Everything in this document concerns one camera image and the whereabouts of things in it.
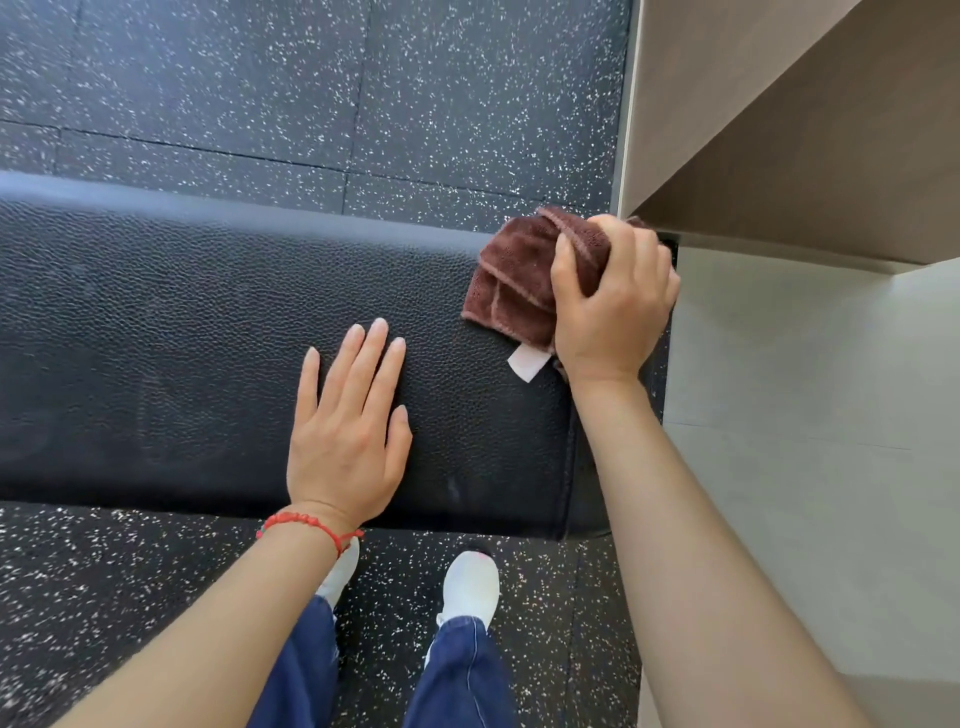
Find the brown microfiber cloth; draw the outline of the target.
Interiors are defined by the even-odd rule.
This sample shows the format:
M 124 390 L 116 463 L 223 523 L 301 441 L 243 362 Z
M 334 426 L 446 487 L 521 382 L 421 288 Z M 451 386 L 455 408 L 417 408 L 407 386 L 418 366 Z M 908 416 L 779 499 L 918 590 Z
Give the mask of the brown microfiber cloth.
M 508 364 L 525 383 L 534 379 L 548 358 L 558 358 L 550 272 L 559 235 L 573 243 L 582 292 L 594 294 L 610 256 L 609 240 L 590 219 L 544 207 L 532 217 L 511 219 L 482 249 L 462 310 L 464 319 L 519 343 Z M 609 402 L 613 395 L 624 395 L 635 405 L 642 387 L 637 383 L 636 387 L 572 395 L 577 405 L 584 406 L 583 413 L 589 414 L 593 406 Z

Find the person's right forearm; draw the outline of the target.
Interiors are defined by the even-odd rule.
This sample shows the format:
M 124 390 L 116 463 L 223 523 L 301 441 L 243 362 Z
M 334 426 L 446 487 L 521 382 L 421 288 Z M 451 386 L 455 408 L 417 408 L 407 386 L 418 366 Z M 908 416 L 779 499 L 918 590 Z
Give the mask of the person's right forearm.
M 873 728 L 636 378 L 570 377 L 662 728 Z

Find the blue jeans leg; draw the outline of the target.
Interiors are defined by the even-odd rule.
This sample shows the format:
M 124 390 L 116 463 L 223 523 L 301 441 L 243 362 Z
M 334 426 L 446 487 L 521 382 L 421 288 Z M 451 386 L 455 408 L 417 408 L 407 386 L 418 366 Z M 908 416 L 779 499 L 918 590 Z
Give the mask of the blue jeans leg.
M 330 728 L 338 672 L 333 609 L 314 595 L 284 642 L 246 728 Z
M 479 617 L 438 627 L 403 728 L 520 728 L 510 673 Z

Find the person's right hand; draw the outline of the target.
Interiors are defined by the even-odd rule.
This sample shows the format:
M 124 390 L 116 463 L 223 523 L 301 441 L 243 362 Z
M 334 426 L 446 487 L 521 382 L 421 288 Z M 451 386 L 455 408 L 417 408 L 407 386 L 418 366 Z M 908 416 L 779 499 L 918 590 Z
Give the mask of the person's right hand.
M 606 268 L 593 294 L 584 293 L 580 284 L 580 311 L 555 338 L 558 361 L 576 397 L 638 386 L 681 286 L 671 249 L 653 230 L 610 214 L 591 217 L 589 223 L 610 244 Z

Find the person's left hand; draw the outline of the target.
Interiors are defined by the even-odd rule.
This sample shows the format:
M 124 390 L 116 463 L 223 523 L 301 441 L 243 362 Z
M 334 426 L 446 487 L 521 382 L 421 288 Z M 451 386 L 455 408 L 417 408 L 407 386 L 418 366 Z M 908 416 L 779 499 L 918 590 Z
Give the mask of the person's left hand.
M 379 516 L 398 490 L 385 484 L 385 446 L 389 419 L 401 406 L 395 398 L 406 355 L 405 340 L 390 339 L 388 332 L 359 417 L 342 420 L 334 413 L 334 361 L 341 346 L 324 382 L 319 373 L 316 414 L 299 429 L 293 424 L 286 468 L 291 509 L 338 536 Z

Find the person's left forearm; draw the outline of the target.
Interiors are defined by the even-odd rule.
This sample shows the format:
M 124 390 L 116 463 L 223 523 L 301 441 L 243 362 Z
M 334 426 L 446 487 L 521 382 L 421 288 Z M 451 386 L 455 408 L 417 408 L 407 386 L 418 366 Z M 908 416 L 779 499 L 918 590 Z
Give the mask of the person's left forearm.
M 287 507 L 52 728 L 245 728 L 297 620 L 358 535 Z

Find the black leather bench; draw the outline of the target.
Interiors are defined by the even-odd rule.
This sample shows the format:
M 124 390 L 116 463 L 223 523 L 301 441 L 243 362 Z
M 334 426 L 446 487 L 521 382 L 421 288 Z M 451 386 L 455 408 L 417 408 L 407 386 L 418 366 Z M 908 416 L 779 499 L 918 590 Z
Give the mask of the black leather bench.
M 382 317 L 414 441 L 376 527 L 609 534 L 558 370 L 461 318 L 488 239 L 0 171 L 0 501 L 268 517 L 307 348 Z

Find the blue jeans right leg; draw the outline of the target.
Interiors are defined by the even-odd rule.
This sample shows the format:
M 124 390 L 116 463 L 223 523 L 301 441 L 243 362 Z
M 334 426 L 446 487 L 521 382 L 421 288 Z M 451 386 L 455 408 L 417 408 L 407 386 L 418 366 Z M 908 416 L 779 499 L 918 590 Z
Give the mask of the blue jeans right leg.
M 403 728 L 520 728 L 510 673 L 479 617 L 438 627 Z

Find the white shoe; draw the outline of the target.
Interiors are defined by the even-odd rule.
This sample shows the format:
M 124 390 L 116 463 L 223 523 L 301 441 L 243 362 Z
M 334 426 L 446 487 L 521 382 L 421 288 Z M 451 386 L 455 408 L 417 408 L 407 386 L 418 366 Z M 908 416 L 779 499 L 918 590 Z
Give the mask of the white shoe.
M 344 589 L 354 577 L 360 553 L 361 541 L 359 537 L 354 536 L 317 588 L 316 596 L 323 599 L 330 610 L 335 610 Z
M 499 598 L 500 576 L 494 558 L 480 550 L 465 550 L 456 556 L 443 578 L 437 626 L 471 618 L 489 630 Z

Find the blue jeans left leg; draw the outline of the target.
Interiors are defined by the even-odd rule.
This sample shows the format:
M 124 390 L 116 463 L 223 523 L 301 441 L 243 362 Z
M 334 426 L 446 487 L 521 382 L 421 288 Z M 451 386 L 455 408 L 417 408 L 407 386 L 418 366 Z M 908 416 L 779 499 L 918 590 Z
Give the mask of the blue jeans left leg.
M 314 595 L 284 642 L 246 728 L 330 728 L 338 672 L 333 609 Z

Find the white left shoe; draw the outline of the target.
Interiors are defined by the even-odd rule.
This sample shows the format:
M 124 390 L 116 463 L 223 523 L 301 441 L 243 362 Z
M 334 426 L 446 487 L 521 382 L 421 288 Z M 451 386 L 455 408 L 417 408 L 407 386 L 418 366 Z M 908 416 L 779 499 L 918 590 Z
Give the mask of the white left shoe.
M 344 589 L 354 577 L 360 553 L 361 541 L 359 537 L 354 536 L 317 588 L 316 596 L 323 599 L 330 610 L 335 610 Z

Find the wooden cabinet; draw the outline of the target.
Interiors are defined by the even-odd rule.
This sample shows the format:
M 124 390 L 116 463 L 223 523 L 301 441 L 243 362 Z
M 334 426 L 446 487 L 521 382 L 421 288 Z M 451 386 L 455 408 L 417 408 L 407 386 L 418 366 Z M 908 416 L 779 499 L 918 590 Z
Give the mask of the wooden cabinet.
M 635 0 L 613 206 L 692 247 L 960 258 L 960 0 Z

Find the white right shoe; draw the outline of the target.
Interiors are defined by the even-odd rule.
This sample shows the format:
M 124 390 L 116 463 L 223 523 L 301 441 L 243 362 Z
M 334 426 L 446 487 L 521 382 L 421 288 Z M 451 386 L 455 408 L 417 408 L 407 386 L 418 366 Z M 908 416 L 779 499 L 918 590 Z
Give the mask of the white right shoe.
M 443 578 L 437 626 L 471 618 L 489 630 L 499 598 L 500 576 L 494 558 L 480 550 L 465 550 L 456 556 Z

